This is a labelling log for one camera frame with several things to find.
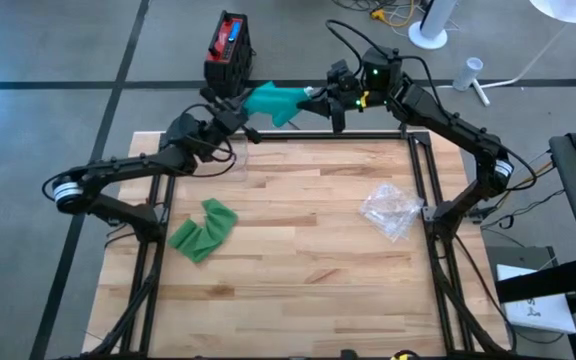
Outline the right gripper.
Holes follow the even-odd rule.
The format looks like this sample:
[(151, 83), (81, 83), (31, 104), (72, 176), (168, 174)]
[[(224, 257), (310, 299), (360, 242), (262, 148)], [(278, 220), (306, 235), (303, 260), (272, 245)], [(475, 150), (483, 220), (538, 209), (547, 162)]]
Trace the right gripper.
[(342, 133), (346, 128), (345, 113), (363, 110), (362, 96), (359, 80), (348, 68), (347, 62), (340, 60), (332, 64), (327, 72), (327, 86), (310, 89), (309, 100), (298, 102), (297, 108), (330, 118), (333, 132)]

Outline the white cylinder stand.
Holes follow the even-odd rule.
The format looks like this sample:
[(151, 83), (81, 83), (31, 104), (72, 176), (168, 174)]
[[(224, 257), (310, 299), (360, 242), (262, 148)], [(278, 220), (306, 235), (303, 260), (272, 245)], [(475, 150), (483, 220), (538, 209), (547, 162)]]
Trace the white cylinder stand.
[(464, 92), (470, 87), (473, 87), (482, 104), (484, 106), (489, 106), (490, 100), (477, 80), (477, 76), (483, 67), (484, 64), (481, 59), (477, 57), (468, 58), (453, 80), (452, 88)]

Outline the white round panel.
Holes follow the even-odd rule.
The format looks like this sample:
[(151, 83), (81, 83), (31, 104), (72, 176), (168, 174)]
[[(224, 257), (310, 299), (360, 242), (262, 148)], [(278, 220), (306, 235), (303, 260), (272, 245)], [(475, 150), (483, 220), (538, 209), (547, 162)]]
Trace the white round panel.
[(548, 17), (576, 24), (576, 0), (529, 0), (529, 2)]

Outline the teal elastic bandage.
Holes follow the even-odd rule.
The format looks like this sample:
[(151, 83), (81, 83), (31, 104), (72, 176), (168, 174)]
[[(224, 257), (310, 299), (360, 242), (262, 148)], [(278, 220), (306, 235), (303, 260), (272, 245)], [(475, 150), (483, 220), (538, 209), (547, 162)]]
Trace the teal elastic bandage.
[(304, 92), (305, 88), (282, 88), (270, 81), (255, 88), (243, 108), (253, 114), (270, 115), (272, 124), (279, 128), (299, 114), (298, 102), (309, 100), (309, 96)]

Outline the clear plastic bag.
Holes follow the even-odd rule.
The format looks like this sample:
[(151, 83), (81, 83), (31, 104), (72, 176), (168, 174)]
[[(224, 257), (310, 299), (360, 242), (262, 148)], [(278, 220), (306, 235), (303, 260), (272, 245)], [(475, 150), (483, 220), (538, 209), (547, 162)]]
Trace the clear plastic bag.
[(359, 213), (391, 242), (407, 239), (424, 200), (392, 183), (379, 184), (364, 200)]

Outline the red black battery box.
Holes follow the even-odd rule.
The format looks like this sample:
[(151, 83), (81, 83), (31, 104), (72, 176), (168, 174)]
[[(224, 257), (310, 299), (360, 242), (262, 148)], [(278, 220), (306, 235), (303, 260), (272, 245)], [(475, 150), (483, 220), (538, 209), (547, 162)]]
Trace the red black battery box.
[(223, 10), (204, 61), (207, 85), (221, 98), (240, 95), (252, 71), (248, 19)]

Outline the white papers on shelf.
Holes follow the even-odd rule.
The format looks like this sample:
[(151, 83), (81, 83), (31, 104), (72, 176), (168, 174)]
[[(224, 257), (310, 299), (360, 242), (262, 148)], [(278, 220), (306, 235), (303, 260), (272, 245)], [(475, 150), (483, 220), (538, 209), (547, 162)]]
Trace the white papers on shelf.
[(504, 302), (502, 308), (512, 325), (566, 335), (576, 334), (576, 325), (563, 294)]

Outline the white fan stand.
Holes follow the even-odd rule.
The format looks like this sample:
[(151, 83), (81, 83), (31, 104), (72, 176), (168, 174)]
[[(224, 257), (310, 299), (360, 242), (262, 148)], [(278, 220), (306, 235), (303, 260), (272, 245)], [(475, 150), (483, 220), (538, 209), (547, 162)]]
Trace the white fan stand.
[(445, 26), (458, 0), (431, 0), (421, 21), (408, 28), (408, 38), (417, 47), (437, 50), (448, 40)]

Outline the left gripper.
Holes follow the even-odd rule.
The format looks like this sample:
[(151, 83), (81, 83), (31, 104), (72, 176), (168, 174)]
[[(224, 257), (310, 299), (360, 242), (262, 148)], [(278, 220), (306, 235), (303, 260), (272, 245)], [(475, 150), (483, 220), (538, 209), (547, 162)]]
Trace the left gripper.
[(201, 138), (219, 144), (242, 130), (249, 141), (259, 144), (262, 141), (260, 133), (246, 125), (253, 112), (242, 108), (251, 94), (251, 91), (244, 91), (232, 98), (220, 98), (212, 88), (201, 88), (200, 95), (207, 101), (205, 108), (213, 116), (201, 130)]

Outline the green cloth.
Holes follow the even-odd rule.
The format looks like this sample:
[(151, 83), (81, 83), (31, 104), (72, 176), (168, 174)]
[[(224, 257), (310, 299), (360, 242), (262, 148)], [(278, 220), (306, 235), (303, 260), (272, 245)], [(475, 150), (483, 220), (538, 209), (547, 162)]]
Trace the green cloth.
[(238, 215), (215, 198), (202, 202), (204, 224), (187, 219), (167, 240), (191, 262), (204, 261), (220, 247), (238, 222)]

